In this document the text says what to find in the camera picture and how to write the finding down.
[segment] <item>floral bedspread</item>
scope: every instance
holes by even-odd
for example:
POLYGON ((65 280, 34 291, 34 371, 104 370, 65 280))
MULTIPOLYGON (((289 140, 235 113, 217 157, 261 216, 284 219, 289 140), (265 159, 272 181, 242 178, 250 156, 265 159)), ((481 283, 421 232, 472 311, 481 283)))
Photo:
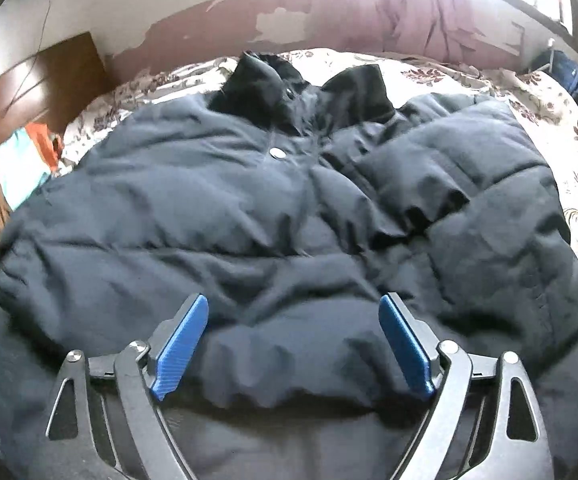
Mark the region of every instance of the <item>floral bedspread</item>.
MULTIPOLYGON (((447 66, 422 57, 385 53, 377 57, 314 49, 281 56, 317 86, 351 66, 378 64, 387 95, 397 108, 413 96, 430 92, 484 93, 508 102, 554 172, 560 203, 572 231, 572 249, 578 257, 578 107, 548 75, 518 76, 507 70, 481 72, 469 66, 447 66)), ((137 108, 220 89, 237 61, 234 57, 221 57, 155 76, 144 73, 99 97, 67 127, 58 175, 69 173, 93 145, 137 108)))

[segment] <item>wooden headboard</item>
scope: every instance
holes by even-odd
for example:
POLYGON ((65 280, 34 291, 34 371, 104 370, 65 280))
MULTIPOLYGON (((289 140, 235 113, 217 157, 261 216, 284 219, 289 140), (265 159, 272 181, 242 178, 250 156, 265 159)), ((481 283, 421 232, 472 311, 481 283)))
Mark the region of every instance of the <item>wooden headboard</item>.
POLYGON ((50 46, 0 76, 0 144, 31 121, 62 134, 112 88, 90 33, 50 46))

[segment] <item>cable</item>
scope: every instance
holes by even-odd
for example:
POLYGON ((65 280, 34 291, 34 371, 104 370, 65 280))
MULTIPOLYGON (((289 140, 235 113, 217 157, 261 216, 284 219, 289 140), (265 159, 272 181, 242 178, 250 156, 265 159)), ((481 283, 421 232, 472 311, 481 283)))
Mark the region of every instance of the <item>cable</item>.
POLYGON ((42 40, 44 39, 44 29, 47 25, 47 19, 49 18, 49 12, 51 10, 51 3, 52 3, 52 0, 49 0, 49 4, 47 5, 47 12, 44 15, 44 21, 42 22, 42 30, 40 31, 40 42, 38 43, 38 48, 34 54, 34 62, 31 63, 31 67, 29 68, 29 71, 26 73, 26 75, 24 76, 24 79, 22 79, 22 82, 20 83, 20 85, 16 89, 16 92, 13 94, 13 97, 11 98, 11 102, 5 107, 3 113, 0 115, 0 121, 2 119, 4 119, 6 117, 6 114, 8 114, 9 110, 11 110, 11 107, 14 105, 14 103, 16 102, 16 98, 18 97, 18 92, 22 89, 22 86, 24 86, 24 83, 26 82, 27 78, 31 75, 31 72, 33 72, 33 70, 34 70, 35 62, 37 61, 38 54, 40 54, 40 50, 42 48, 42 40))

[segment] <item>snap button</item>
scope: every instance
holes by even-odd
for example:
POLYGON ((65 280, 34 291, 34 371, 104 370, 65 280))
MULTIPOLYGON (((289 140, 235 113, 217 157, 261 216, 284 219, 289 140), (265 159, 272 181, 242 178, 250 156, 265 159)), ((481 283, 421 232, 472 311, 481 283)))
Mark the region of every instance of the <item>snap button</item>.
POLYGON ((271 148, 269 150, 269 155, 278 159, 285 158, 285 156, 287 156, 287 154, 280 148, 271 148))

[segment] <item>metal screw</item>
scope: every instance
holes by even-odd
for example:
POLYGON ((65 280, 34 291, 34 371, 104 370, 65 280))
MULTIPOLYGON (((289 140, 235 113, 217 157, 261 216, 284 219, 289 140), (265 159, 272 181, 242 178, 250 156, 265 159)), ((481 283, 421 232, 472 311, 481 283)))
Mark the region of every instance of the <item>metal screw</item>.
POLYGON ((147 349, 147 344, 144 341, 131 341, 129 343, 131 348, 135 348, 137 352, 142 353, 147 349))
POLYGON ((77 363, 82 359, 82 350, 72 350, 67 354, 67 361, 69 363, 77 363))
POLYGON ((502 355, 502 358, 505 359, 505 362, 509 363, 510 365, 515 365, 520 360, 520 358, 518 357, 518 354, 516 352, 511 352, 511 351, 505 352, 502 355))
POLYGON ((440 344, 440 349, 445 354, 455 354, 456 352, 458 352, 458 343, 456 343, 455 341, 451 341, 451 339, 445 339, 440 344))

